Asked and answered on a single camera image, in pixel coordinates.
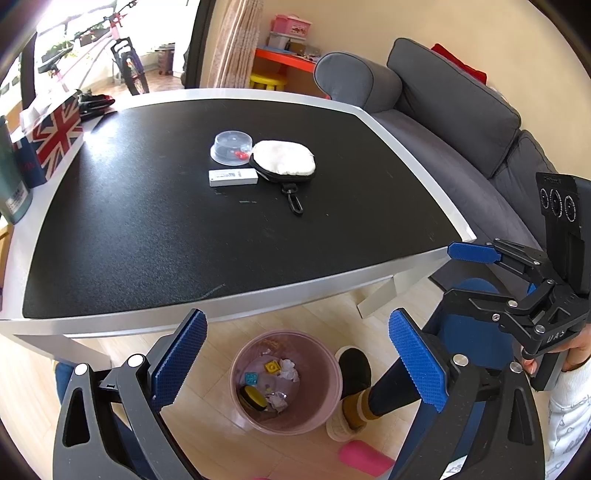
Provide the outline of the person right hand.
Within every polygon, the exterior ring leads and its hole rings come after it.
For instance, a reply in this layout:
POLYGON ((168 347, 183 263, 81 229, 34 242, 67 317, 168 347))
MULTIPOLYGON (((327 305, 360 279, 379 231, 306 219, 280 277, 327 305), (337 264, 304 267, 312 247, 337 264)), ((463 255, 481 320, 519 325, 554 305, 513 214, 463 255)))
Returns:
POLYGON ((552 353, 566 352, 561 365, 562 372, 576 370, 591 357, 591 325, 587 324, 580 333, 552 350, 552 353))

